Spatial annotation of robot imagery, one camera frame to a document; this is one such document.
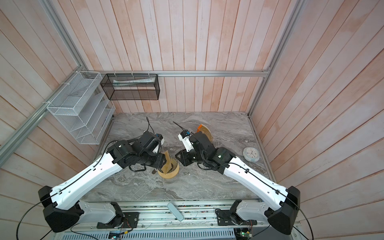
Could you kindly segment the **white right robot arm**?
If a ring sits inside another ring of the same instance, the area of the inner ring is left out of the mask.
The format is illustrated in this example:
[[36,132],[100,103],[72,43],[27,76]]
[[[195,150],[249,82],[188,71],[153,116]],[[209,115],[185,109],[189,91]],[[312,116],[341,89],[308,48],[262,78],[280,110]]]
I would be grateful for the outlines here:
[[242,225],[247,222],[268,222],[278,232],[290,235],[300,210],[300,191],[291,186],[286,188],[265,178],[227,148],[215,146],[202,133],[183,130],[178,135],[184,150],[176,154],[176,159],[187,167],[191,164],[205,171],[215,171],[241,183],[265,206],[236,200],[230,210],[216,210],[219,220],[228,224]]

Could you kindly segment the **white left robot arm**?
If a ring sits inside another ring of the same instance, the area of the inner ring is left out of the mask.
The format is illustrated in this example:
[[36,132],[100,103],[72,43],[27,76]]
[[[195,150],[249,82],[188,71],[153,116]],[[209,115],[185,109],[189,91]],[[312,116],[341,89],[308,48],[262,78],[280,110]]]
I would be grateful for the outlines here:
[[44,186],[38,191],[44,206],[43,214],[54,233],[76,224],[97,223],[99,228],[117,228],[125,215],[116,202],[92,204],[82,197],[110,176],[134,165],[161,169],[166,157],[161,153],[164,138],[145,131],[131,140],[113,141],[101,157],[80,173],[55,187]]

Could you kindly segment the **brown paper coffee filter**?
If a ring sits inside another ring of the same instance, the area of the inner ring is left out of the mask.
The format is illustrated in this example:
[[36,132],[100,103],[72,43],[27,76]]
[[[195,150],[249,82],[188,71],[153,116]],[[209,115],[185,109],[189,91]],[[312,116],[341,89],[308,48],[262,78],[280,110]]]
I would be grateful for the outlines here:
[[162,167],[162,172],[166,174],[172,169],[172,159],[169,154],[169,151],[165,151],[164,155],[165,155],[165,164]]

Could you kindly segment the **clear glass carafe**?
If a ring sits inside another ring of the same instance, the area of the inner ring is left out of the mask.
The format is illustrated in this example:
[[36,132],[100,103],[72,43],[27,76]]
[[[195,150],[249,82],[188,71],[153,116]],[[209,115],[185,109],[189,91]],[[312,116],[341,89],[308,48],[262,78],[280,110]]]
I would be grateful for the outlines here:
[[171,168],[166,174],[159,172],[156,169],[152,170],[152,174],[156,176],[160,176],[165,181],[165,183],[171,184],[177,180],[177,175],[179,174],[179,171],[180,171],[180,166],[172,164]]

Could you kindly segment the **round wooden dripper holder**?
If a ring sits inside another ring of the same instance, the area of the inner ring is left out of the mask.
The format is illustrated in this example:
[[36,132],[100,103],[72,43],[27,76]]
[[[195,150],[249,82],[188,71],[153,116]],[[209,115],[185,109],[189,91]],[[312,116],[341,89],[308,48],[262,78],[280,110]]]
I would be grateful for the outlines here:
[[176,167],[172,168],[170,172],[168,173],[162,173],[161,171],[158,171],[158,174],[163,178],[163,179],[172,179],[174,178],[180,170],[180,166],[177,165]]

